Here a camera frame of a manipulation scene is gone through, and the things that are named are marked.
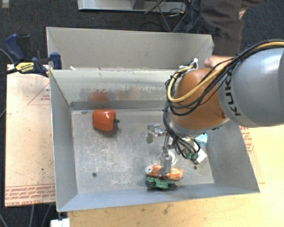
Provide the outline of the person's hand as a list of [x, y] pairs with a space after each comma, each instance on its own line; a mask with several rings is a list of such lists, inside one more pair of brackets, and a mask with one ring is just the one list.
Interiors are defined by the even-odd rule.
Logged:
[[218, 56], [218, 55], [211, 55], [207, 57], [204, 61], [205, 68], [214, 68], [217, 65], [227, 65], [234, 57], [232, 56]]

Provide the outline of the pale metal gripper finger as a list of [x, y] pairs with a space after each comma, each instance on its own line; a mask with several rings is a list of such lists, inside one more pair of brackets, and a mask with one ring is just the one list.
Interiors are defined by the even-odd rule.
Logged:
[[161, 124], [148, 125], [147, 130], [146, 142], [148, 144], [152, 143], [155, 137], [166, 135], [166, 130], [161, 127]]
[[168, 151], [161, 151], [160, 153], [160, 170], [159, 175], [166, 175], [171, 173], [172, 157]]

